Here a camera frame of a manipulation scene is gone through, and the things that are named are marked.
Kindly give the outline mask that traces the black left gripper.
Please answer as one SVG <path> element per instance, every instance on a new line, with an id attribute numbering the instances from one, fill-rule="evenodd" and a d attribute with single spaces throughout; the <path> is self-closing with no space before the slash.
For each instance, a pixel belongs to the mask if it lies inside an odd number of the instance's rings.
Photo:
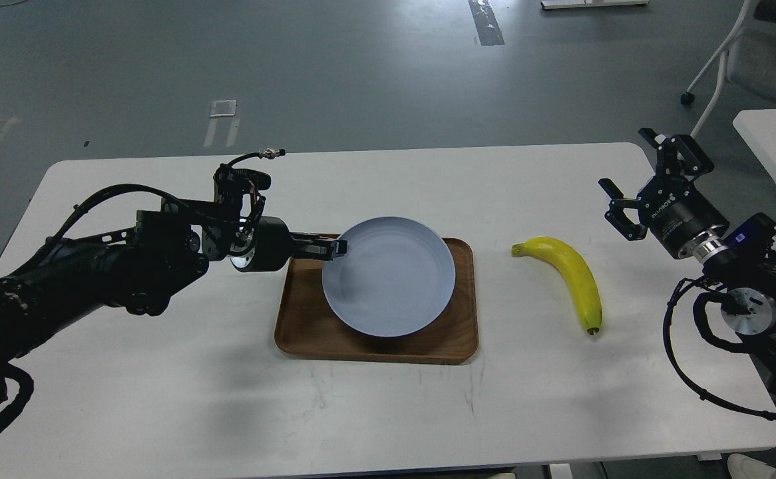
<path id="1" fill-rule="evenodd" d="M 278 271 L 288 261 L 293 249 L 294 259 L 333 261 L 347 254 L 347 240 L 337 236 L 291 232 L 281 218 L 264 216 L 254 230 L 254 246 L 243 257 L 231 257 L 231 264 L 237 271 Z"/>

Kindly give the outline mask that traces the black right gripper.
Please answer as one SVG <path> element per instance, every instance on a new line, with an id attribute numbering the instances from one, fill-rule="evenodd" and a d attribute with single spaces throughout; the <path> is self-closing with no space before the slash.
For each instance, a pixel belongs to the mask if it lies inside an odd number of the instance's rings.
<path id="1" fill-rule="evenodd" d="M 687 243 L 703 233 L 722 236 L 729 222 L 694 185 L 698 177 L 714 171 L 715 164 L 689 134 L 664 136 L 653 128 L 638 134 L 656 152 L 656 176 L 640 190 L 638 200 L 626 199 L 609 178 L 598 185 L 610 198 L 605 219 L 628 241 L 643 240 L 647 229 L 674 259 L 689 257 Z M 633 222 L 625 210 L 638 210 Z"/>

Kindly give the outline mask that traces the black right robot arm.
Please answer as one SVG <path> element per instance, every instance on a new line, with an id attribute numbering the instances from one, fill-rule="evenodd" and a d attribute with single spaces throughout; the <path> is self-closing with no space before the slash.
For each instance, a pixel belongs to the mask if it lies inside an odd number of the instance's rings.
<path id="1" fill-rule="evenodd" d="M 731 230 L 695 187 L 695 180 L 714 168 L 701 146 L 689 134 L 663 136 L 653 128 L 641 128 L 640 136 L 656 152 L 656 165 L 637 196 L 628 199 L 611 179 L 598 183 L 610 198 L 605 218 L 623 237 L 637 241 L 653 234 L 672 258 L 692 257 L 701 264 L 701 277 L 681 279 L 668 301 L 662 325 L 668 360 L 699 399 L 776 421 L 776 412 L 737 405 L 696 384 L 681 369 L 671 343 L 674 307 L 698 287 L 693 318 L 699 336 L 722 351 L 758 357 L 776 378 L 775 222 L 757 213 Z"/>

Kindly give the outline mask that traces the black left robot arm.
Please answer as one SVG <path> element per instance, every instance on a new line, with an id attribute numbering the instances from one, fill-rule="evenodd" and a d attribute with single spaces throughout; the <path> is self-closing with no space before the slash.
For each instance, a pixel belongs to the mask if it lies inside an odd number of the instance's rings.
<path id="1" fill-rule="evenodd" d="M 77 204 L 26 263 L 0 278 L 0 434 L 34 391 L 32 376 L 13 360 L 99 307 L 158 316 L 213 261 L 229 258 L 239 271 L 264 272 L 290 259 L 332 261 L 346 254 L 345 240 L 291 232 L 282 219 L 265 216 L 272 179 L 237 167 L 243 160 L 218 167 L 211 202 L 136 183 L 105 187 Z M 131 228 L 66 237 L 91 209 L 129 193 L 154 194 L 162 203 L 159 210 L 139 210 Z"/>

